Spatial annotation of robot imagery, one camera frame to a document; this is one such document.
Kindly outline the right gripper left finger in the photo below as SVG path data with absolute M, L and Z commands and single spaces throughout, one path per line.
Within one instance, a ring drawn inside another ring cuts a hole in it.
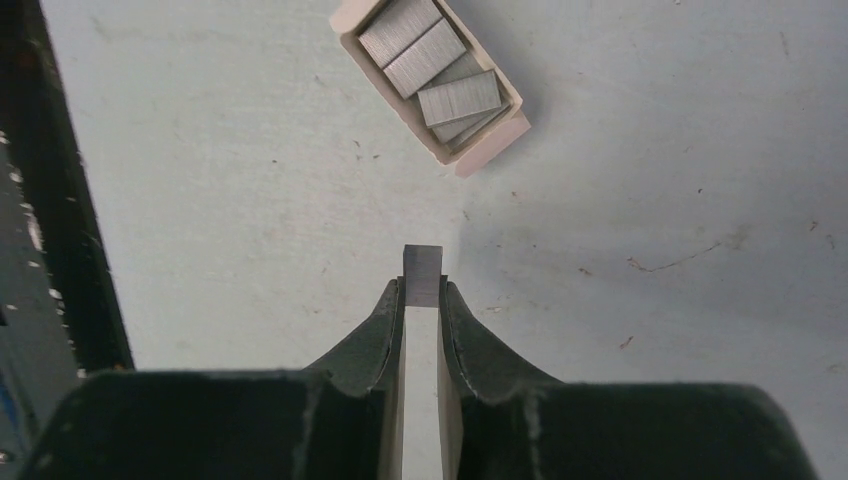
M 59 405 L 23 479 L 398 479 L 402 278 L 302 369 L 102 373 Z

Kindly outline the staple strip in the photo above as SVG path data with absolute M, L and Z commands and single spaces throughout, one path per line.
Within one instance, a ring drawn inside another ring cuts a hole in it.
M 376 65 L 384 68 L 442 18 L 430 0 L 388 1 L 358 40 Z
M 465 52 L 466 46 L 451 23 L 442 19 L 385 67 L 384 73 L 406 100 Z
M 405 305 L 437 308 L 442 277 L 443 247 L 410 245 L 403 250 Z
M 487 113 L 502 105 L 495 70 L 420 90 L 417 97 L 428 128 Z

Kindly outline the staple box tray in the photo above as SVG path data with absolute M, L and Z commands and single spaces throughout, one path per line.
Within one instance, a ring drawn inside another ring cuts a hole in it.
M 433 1 L 458 34 L 466 52 L 420 90 L 495 70 L 502 105 L 493 111 L 428 128 L 417 97 L 402 99 L 395 87 L 363 48 L 358 35 L 388 1 L 348 0 L 330 18 L 342 47 L 360 67 L 378 93 L 416 138 L 443 165 L 452 165 L 459 177 L 468 177 L 493 160 L 526 133 L 531 124 L 522 110 L 523 99 L 507 76 L 445 1 Z

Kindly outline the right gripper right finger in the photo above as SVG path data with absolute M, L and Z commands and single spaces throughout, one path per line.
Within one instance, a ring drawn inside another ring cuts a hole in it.
M 783 410 L 727 383 L 564 382 L 439 293 L 447 479 L 812 479 Z

